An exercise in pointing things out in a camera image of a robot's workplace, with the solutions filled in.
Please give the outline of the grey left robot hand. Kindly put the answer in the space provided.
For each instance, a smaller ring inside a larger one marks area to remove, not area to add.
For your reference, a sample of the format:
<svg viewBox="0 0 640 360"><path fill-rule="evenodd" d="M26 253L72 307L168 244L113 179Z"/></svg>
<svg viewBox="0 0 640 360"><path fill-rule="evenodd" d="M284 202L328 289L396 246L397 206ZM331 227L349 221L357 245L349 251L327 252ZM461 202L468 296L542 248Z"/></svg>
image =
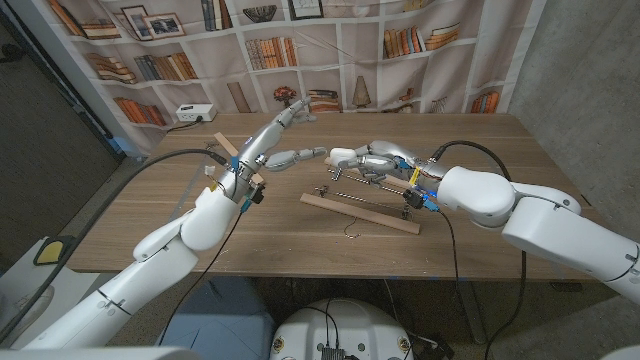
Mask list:
<svg viewBox="0 0 640 360"><path fill-rule="evenodd" d="M218 180L227 198L239 203L246 194L251 192L249 181L261 168L271 172L280 172L298 162L320 157L327 153L324 147L314 147L302 150L288 150L272 155L267 154L270 149L279 143L282 133L294 123L317 120L314 115L302 113L304 107L310 103L310 96L294 102L244 143L237 154L238 165L232 165Z"/></svg>

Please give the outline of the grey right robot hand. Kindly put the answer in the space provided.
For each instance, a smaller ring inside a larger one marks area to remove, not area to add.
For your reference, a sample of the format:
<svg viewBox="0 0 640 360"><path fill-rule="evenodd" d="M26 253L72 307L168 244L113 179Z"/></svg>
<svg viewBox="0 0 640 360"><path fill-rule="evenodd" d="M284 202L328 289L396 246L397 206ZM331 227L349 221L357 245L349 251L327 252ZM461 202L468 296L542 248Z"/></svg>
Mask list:
<svg viewBox="0 0 640 360"><path fill-rule="evenodd" d="M409 187L402 196L408 205L440 211L435 199L449 168L434 160L422 160L411 151L382 140L356 149L333 148L329 158L336 169L357 169L370 185L379 186L391 177L406 181Z"/></svg>

